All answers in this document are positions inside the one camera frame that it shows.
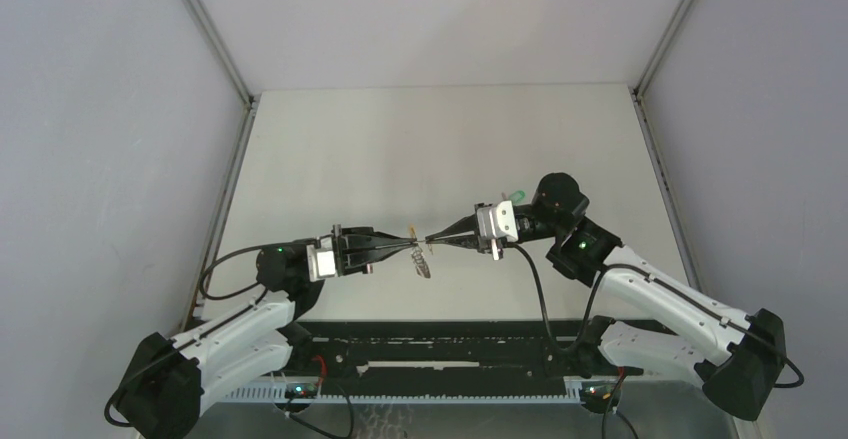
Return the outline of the large keyring with yellow grip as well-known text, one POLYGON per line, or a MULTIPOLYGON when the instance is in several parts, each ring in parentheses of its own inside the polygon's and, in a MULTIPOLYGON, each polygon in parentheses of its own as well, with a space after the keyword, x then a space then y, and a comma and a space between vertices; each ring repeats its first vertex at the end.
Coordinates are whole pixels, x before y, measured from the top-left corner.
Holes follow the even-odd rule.
POLYGON ((410 249, 410 257, 415 267, 416 274, 421 278, 430 279, 431 270, 424 256, 424 251, 420 246, 420 241, 417 238, 415 227, 413 225, 409 225, 408 232, 413 241, 412 248, 410 249))

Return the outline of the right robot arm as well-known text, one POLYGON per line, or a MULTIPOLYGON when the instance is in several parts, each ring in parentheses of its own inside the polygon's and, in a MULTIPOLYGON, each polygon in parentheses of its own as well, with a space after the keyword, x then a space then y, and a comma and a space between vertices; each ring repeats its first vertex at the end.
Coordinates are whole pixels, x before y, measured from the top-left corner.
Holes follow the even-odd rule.
POLYGON ((565 278, 589 287, 589 305, 598 294, 610 294, 668 330, 638 329, 586 309, 575 340, 561 346, 544 316, 552 352, 583 376, 614 366, 684 381, 731 416, 757 420, 789 364, 782 319, 766 309, 749 314, 674 280, 589 219, 589 204, 572 176, 549 173, 530 203, 478 204, 473 214, 425 241, 500 260, 506 249, 551 239, 547 260, 565 278))

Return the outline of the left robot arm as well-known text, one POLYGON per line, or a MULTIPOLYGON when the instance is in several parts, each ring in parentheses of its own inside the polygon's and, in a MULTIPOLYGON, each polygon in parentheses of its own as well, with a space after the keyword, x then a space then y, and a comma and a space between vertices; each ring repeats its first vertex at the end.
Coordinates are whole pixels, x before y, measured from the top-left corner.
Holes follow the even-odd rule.
POLYGON ((311 347, 282 330, 317 302, 325 280, 367 274, 374 264, 416 247, 371 227, 337 226, 324 236, 261 244, 216 259, 198 279, 206 300, 216 267, 245 253, 256 256, 260 292, 231 311, 165 337, 152 333, 137 346, 103 416, 144 438, 183 438, 215 403, 273 371, 290 376, 311 366, 311 347))

